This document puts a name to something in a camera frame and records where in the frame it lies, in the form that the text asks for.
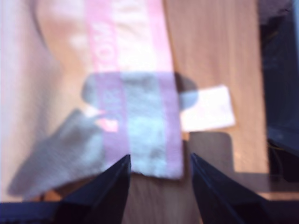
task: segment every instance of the black object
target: black object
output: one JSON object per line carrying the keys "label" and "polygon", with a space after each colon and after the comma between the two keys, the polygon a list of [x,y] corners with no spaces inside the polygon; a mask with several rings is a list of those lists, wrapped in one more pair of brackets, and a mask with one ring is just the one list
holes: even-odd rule
{"label": "black object", "polygon": [[60,202],[1,203],[0,224],[120,224],[130,173],[126,155]]}
{"label": "black object", "polygon": [[263,49],[268,139],[299,157],[299,2]]}
{"label": "black object", "polygon": [[299,202],[268,201],[231,180],[196,154],[192,182],[204,224],[298,224]]}

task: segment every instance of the wooden table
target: wooden table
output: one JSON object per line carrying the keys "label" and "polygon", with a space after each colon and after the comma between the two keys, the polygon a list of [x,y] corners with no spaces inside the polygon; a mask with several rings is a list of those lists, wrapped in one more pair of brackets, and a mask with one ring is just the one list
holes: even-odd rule
{"label": "wooden table", "polygon": [[227,85],[237,125],[190,134],[182,181],[133,175],[124,224],[199,223],[190,152],[251,190],[270,191],[256,1],[166,0],[165,10],[180,91]]}

